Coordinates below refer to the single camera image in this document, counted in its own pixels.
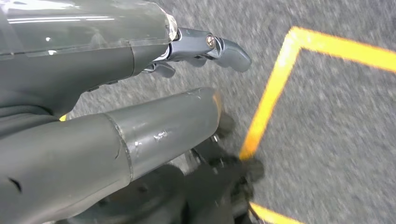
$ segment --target screw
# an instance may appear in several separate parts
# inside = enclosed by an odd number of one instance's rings
[[[216,45],[216,41],[212,35],[206,37],[206,44],[212,49]]]

